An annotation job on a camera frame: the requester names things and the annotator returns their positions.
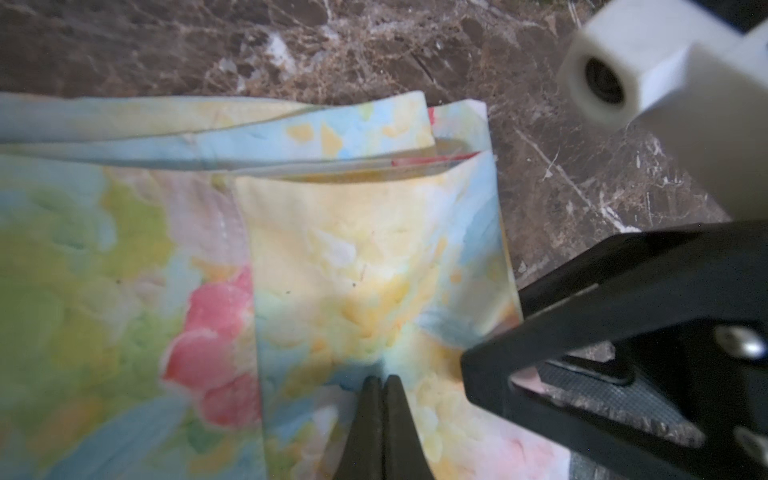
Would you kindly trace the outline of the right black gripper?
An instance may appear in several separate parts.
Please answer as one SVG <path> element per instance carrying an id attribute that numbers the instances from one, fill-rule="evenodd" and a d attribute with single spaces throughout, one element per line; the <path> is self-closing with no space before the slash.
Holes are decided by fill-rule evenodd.
<path id="1" fill-rule="evenodd" d="M 461 357 L 470 402 L 628 479 L 767 475 L 767 224 L 614 235 L 529 285 L 524 323 Z M 703 433 L 698 447 L 558 405 L 510 376 L 603 341 Z"/>

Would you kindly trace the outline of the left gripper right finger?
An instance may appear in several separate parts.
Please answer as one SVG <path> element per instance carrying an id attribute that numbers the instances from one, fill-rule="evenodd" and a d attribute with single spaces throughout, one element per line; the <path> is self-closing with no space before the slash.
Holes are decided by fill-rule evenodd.
<path id="1" fill-rule="evenodd" d="M 402 380 L 390 375 L 383 390 L 383 470 L 386 480 L 434 480 Z"/>

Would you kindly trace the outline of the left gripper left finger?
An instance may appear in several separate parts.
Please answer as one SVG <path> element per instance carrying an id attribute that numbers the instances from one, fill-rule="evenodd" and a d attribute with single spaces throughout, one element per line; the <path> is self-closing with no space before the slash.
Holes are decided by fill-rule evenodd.
<path id="1" fill-rule="evenodd" d="M 334 479 L 384 478 L 383 428 L 382 382 L 378 377 L 369 376 L 363 382 L 355 416 Z"/>

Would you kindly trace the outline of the pastel floral skirt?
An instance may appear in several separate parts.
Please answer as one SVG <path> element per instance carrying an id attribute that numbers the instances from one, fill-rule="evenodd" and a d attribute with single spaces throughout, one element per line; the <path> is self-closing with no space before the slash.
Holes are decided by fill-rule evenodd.
<path id="1" fill-rule="evenodd" d="M 1 97 L 1 475 L 330 479 L 401 378 L 437 479 L 564 479 L 471 405 L 520 321 L 486 105 Z"/>

